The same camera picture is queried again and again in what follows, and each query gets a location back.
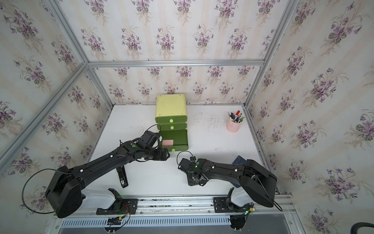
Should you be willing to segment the large pink sticky note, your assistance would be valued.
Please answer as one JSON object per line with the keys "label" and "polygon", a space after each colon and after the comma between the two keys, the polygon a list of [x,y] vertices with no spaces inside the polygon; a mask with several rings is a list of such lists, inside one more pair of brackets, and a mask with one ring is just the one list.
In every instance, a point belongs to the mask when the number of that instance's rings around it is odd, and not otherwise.
{"label": "large pink sticky note", "polygon": [[162,140],[162,147],[169,147],[174,145],[174,140]]}

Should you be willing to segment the green bottom drawer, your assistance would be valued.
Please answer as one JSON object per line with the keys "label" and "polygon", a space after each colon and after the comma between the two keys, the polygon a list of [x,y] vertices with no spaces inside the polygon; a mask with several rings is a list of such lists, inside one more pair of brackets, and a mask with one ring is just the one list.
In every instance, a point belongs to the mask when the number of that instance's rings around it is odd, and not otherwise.
{"label": "green bottom drawer", "polygon": [[188,144],[188,131],[187,129],[183,130],[174,130],[174,131],[161,131],[160,132],[162,140],[174,140],[174,145],[168,148],[169,152],[179,152],[187,151],[189,149]]}

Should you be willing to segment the green drawer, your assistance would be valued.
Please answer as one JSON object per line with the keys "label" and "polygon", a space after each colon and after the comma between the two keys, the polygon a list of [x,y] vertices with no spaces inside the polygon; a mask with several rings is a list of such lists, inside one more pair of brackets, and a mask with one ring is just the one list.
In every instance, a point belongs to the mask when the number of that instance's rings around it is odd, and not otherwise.
{"label": "green drawer", "polygon": [[157,124],[170,124],[170,123],[184,123],[187,122],[188,116],[156,116],[155,121]]}
{"label": "green drawer", "polygon": [[174,131],[174,130],[183,130],[187,128],[187,123],[166,123],[166,124],[158,124],[157,128],[159,131]]}
{"label": "green drawer", "polygon": [[174,131],[161,131],[160,132],[162,140],[174,140],[174,145],[168,148],[169,152],[179,152],[187,151],[189,149],[188,144],[188,131],[187,129],[183,130],[174,130]]}

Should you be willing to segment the green top drawer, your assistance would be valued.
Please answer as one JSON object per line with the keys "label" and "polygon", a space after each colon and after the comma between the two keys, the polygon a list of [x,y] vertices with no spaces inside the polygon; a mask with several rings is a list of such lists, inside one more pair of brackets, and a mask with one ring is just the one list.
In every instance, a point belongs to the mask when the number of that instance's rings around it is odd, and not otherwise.
{"label": "green top drawer", "polygon": [[155,121],[157,124],[170,124],[170,123],[184,123],[187,122],[188,116],[156,116]]}

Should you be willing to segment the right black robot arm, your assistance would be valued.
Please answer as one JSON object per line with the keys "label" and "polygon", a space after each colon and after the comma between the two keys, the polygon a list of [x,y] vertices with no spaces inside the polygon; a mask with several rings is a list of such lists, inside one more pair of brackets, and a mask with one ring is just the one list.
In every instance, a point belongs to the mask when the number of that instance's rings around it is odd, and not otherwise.
{"label": "right black robot arm", "polygon": [[178,169],[186,174],[189,186],[205,186],[212,179],[230,182],[239,185],[251,201],[283,211],[275,201],[277,177],[254,160],[224,164],[191,156],[189,160],[183,158],[176,162]]}

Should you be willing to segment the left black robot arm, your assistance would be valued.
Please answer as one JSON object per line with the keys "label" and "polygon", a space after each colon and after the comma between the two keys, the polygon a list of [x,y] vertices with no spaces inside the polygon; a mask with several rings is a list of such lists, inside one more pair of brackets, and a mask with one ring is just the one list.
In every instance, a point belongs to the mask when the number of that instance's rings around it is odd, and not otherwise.
{"label": "left black robot arm", "polygon": [[73,168],[62,166],[52,169],[54,175],[45,191],[44,197],[58,218],[72,215],[83,204],[81,192],[89,184],[110,171],[133,161],[166,161],[170,157],[167,148],[154,146],[160,143],[160,133],[145,131],[141,137],[121,142],[120,145],[106,155],[91,162]]}

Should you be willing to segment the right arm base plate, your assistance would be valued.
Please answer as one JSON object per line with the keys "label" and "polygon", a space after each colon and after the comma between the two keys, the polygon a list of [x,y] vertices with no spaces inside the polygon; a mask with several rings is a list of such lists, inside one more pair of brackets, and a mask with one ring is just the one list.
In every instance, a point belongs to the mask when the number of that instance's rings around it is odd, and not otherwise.
{"label": "right arm base plate", "polygon": [[254,204],[248,203],[243,207],[235,205],[229,198],[214,197],[213,206],[215,213],[243,213],[249,214],[255,211]]}

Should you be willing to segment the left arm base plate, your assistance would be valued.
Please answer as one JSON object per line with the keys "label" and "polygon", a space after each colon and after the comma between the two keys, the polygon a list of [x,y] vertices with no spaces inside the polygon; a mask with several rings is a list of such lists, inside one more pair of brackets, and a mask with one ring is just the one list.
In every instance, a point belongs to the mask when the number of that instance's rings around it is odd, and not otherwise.
{"label": "left arm base plate", "polygon": [[116,200],[108,209],[98,208],[96,215],[122,215],[129,212],[134,215],[137,210],[138,199]]}

